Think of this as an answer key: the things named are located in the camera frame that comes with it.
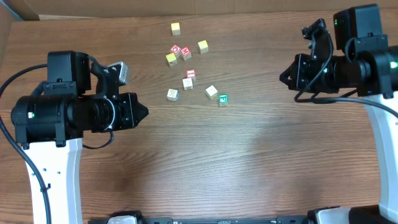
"wooden table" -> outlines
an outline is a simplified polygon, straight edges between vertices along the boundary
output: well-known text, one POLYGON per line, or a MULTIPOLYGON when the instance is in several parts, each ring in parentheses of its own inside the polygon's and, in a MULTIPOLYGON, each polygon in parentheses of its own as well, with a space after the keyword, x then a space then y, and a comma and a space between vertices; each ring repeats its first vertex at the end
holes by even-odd
MULTIPOLYGON (((133 67, 121 92, 136 92, 149 116, 136 129, 118 131, 112 145, 84 150, 80 166, 83 217, 142 210, 148 217, 259 218, 304 214, 332 206, 376 204, 379 170, 368 116, 361 105, 296 104, 279 74, 294 55, 308 53, 300 28, 324 17, 334 38, 334 11, 134 17, 15 22, 1 68, 3 83, 47 53, 76 50, 102 64, 133 67), (182 34, 172 36, 170 23, 182 34), (210 51, 199 54, 197 42, 210 51), (193 58, 169 67, 177 44, 193 58), (185 70, 197 71, 183 91, 185 70), (205 89, 230 97, 218 107, 205 89), (180 101, 166 100, 180 90, 180 101)), ((398 44, 398 10, 383 10, 384 33, 398 44)), ((46 70, 14 81, 1 98, 1 116, 14 133, 10 112, 46 70)), ((85 133, 99 146, 108 134, 85 133)), ((24 161, 0 135, 0 223, 31 223, 24 161)))

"teal cube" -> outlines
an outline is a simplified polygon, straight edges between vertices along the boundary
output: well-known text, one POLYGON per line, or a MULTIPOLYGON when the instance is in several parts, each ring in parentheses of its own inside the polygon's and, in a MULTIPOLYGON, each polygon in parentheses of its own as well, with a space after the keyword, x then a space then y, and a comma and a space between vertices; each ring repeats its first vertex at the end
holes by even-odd
POLYGON ((218 96, 218 103, 220 106, 228 106, 229 98, 227 94, 220 94, 218 96))

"yellow cube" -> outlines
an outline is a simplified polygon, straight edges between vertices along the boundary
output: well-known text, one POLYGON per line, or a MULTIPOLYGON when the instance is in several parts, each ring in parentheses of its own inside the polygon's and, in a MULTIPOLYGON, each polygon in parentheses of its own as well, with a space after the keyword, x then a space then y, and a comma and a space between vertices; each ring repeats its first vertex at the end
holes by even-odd
POLYGON ((199 45, 201 54, 209 51, 209 46, 207 45, 207 41, 203 40, 203 41, 199 42, 198 45, 199 45))
POLYGON ((176 22, 172 24, 172 32, 173 35, 180 35, 181 34, 181 30, 180 30, 180 23, 176 22))
POLYGON ((174 53, 166 55, 167 61, 169 62, 170 66, 177 64, 177 58, 175 57, 174 53))

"toy block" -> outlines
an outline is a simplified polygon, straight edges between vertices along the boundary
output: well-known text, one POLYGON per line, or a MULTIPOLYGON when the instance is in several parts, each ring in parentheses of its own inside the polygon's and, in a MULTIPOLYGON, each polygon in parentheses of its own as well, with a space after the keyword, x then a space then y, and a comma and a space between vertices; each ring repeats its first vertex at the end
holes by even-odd
POLYGON ((166 58, 170 67, 177 64, 177 58, 175 57, 174 53, 166 55, 166 58))
POLYGON ((201 42, 198 42, 200 53, 206 53, 209 51, 209 46, 207 45, 207 41, 203 40, 201 42))
POLYGON ((187 78, 191 78, 194 82, 197 80, 195 69, 187 70, 187 78))
POLYGON ((214 97, 217 96, 217 90, 214 86, 210 86, 209 88, 206 89, 206 95, 210 98, 213 99, 214 97))
POLYGON ((181 55, 181 48, 177 45, 174 45, 171 49, 170 52, 174 53, 175 57, 178 58, 181 55))
POLYGON ((218 103, 220 104, 220 106, 228 106, 229 103, 228 95, 222 94, 218 96, 218 103))
POLYGON ((192 90, 193 89, 193 83, 191 78, 184 78, 182 80, 182 83, 184 85, 184 90, 192 90))
POLYGON ((191 51, 188 47, 184 47, 183 49, 181 49, 181 54, 184 60, 188 60, 192 57, 191 51))
POLYGON ((177 101, 178 100, 178 90, 169 89, 169 92, 167 92, 167 99, 171 100, 171 101, 177 101))
POLYGON ((173 35, 180 35, 181 34, 181 30, 180 30, 180 23, 176 22, 172 24, 172 32, 173 35))

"wood grain surface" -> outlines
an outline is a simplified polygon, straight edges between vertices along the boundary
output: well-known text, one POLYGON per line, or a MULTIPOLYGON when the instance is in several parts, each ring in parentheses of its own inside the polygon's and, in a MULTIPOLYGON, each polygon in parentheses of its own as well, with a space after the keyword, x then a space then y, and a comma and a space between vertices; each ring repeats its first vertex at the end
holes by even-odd
MULTIPOLYGON (((361 105, 296 104, 279 74, 294 55, 308 53, 300 28, 319 17, 332 37, 335 11, 133 17, 13 23, 0 82, 23 68, 46 63, 47 53, 76 50, 102 64, 125 61, 133 69, 121 92, 136 92, 149 116, 136 129, 115 132, 100 150, 84 150, 80 166, 85 222, 119 210, 148 217, 259 218, 304 214, 332 206, 376 204, 379 169, 373 132, 361 105), (172 36, 170 23, 182 34, 172 36), (210 51, 199 54, 197 42, 210 51), (193 58, 169 67, 177 44, 193 58), (197 81, 184 91, 185 70, 197 81), (218 107, 205 89, 227 93, 218 107), (167 101, 169 88, 180 101, 167 101)), ((398 44, 398 10, 382 10, 384 33, 398 44)), ((10 112, 47 77, 45 69, 15 80, 0 101, 10 112)), ((85 133, 99 146, 108 134, 85 133)), ((0 223, 32 223, 24 161, 0 135, 0 223)))

